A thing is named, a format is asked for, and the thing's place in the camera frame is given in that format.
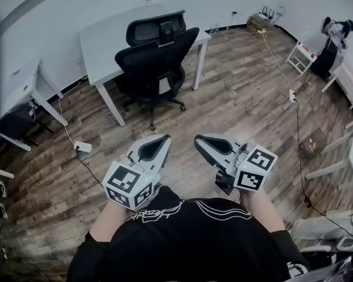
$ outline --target shoe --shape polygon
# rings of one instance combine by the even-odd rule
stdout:
[[[5,185],[3,181],[0,181],[0,189],[2,191],[1,197],[6,198],[6,191],[5,191]]]
[[[4,207],[3,203],[0,203],[0,209],[1,209],[1,212],[2,212],[2,218],[3,219],[7,219],[8,218],[8,214],[5,211],[5,207]]]

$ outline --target white cable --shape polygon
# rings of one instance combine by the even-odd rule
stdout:
[[[69,89],[68,91],[66,91],[66,92],[64,93],[64,95],[66,95],[66,94],[67,94],[68,92],[70,92],[71,90],[77,88],[80,84],[81,84],[81,82],[78,82],[78,84],[77,84],[75,87],[73,87],[72,89]],[[61,99],[61,98],[59,98],[60,116],[63,116],[63,110],[61,109],[60,99]],[[72,142],[73,146],[75,146],[75,142],[73,142],[72,138],[69,136],[69,133],[68,133],[68,131],[67,131],[67,129],[66,129],[66,126],[64,126],[64,129],[65,129],[66,135],[68,136],[68,138],[69,138],[70,141]]]
[[[267,44],[267,42],[266,42],[266,40],[265,40],[264,33],[261,33],[261,35],[263,36],[264,43],[266,44],[266,46],[267,46],[267,48],[268,48],[270,54],[272,55],[273,59],[275,60],[277,66],[279,67],[279,69],[280,69],[281,73],[283,74],[285,80],[288,82],[289,88],[293,91],[292,86],[290,85],[287,76],[284,74],[284,71],[282,71],[280,65],[278,64],[278,62],[277,62],[275,56],[273,55],[273,53],[272,53],[272,51],[271,51],[271,48],[269,48],[269,46],[268,46],[268,44]]]

